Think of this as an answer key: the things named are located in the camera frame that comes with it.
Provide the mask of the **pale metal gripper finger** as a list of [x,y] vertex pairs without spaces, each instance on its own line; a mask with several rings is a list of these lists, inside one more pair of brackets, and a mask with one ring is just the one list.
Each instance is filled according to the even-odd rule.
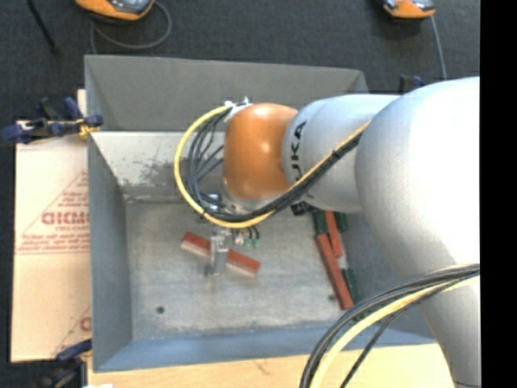
[[216,244],[216,273],[221,274],[225,271],[226,268],[229,245],[225,236],[220,236],[217,239]]
[[208,262],[205,266],[204,275],[206,277],[213,276],[216,273],[215,264],[216,264],[216,255],[217,255],[217,238],[216,236],[212,236],[210,238],[210,249],[208,254]]

